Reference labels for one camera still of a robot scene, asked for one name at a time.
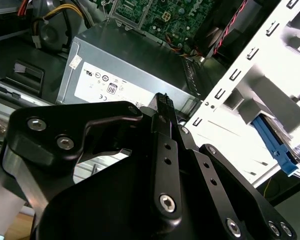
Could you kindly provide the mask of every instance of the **green circuit board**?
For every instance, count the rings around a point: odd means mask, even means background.
[[[146,16],[141,30],[162,41],[169,35],[172,45],[191,51],[186,40],[193,39],[199,27],[213,9],[216,0],[117,0],[115,13],[138,24]],[[107,11],[113,7],[106,6]]]
[[[215,1],[153,0],[141,29],[163,41],[168,34],[173,45],[182,45],[188,52],[186,40],[196,35]]]
[[[149,0],[121,0],[115,9],[115,13],[138,24]]]

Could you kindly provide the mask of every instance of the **capacitor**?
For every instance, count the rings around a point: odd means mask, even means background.
[[[184,8],[180,8],[179,11],[178,11],[178,13],[179,13],[180,15],[185,14],[185,9],[184,9]]]

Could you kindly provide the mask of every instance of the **wire bundle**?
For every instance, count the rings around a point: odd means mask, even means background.
[[[179,55],[180,57],[184,58],[192,58],[192,57],[197,57],[201,56],[202,54],[199,52],[199,49],[197,46],[194,47],[194,49],[190,53],[186,53],[182,48],[176,47],[175,45],[172,44],[171,38],[169,34],[165,36],[166,42],[169,44],[169,47],[171,48],[172,51],[174,51],[175,54]]]
[[[91,17],[89,17],[89,13],[87,11],[84,10],[84,8],[82,7],[82,5],[80,4],[80,2],[78,0],[71,0],[71,2],[73,2],[73,4],[80,10],[80,12],[82,13],[83,16],[83,20],[84,20],[84,25],[87,29],[91,28],[94,23],[91,20]]]
[[[39,35],[39,30],[38,30],[38,23],[39,23],[39,21],[44,21],[44,22],[48,21],[51,18],[53,18],[54,16],[56,16],[57,14],[61,13],[62,11],[65,11],[67,9],[75,11],[80,17],[83,18],[83,14],[81,13],[81,11],[75,5],[68,4],[68,3],[62,4],[62,5],[58,6],[58,7],[56,7],[55,9],[53,9],[52,11],[50,11],[45,16],[43,16],[43,17],[37,17],[37,18],[35,18],[33,20],[33,22],[32,22],[32,32],[33,32],[33,35],[34,36]]]
[[[19,10],[18,10],[18,16],[24,16],[26,15],[26,10],[27,10],[27,7],[28,7],[28,4],[29,4],[30,0],[23,0],[20,7],[19,7]]]
[[[216,54],[218,49],[221,47],[225,37],[228,35],[229,33],[229,29],[230,27],[235,23],[239,13],[245,8],[246,4],[247,4],[248,0],[244,0],[241,4],[241,6],[239,7],[239,9],[236,11],[236,13],[234,14],[234,16],[232,17],[230,23],[226,26],[225,28],[225,31],[223,32],[222,34],[222,37],[219,41],[219,43],[214,47],[214,50],[213,50],[213,54]]]

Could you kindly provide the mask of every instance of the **white sticker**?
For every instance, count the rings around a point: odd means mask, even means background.
[[[128,101],[138,108],[148,106],[155,96],[87,62],[83,63],[74,95],[89,103]]]
[[[76,54],[69,64],[70,68],[76,70],[78,65],[81,63],[81,61],[82,61],[82,57]]]

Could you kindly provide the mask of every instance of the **blue plastic latch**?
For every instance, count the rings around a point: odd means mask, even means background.
[[[279,144],[274,135],[268,129],[262,118],[258,116],[251,123],[258,131],[266,148],[272,154],[273,158],[278,162],[281,169],[290,177],[295,173],[298,167],[293,164],[287,155],[289,151],[285,144]]]

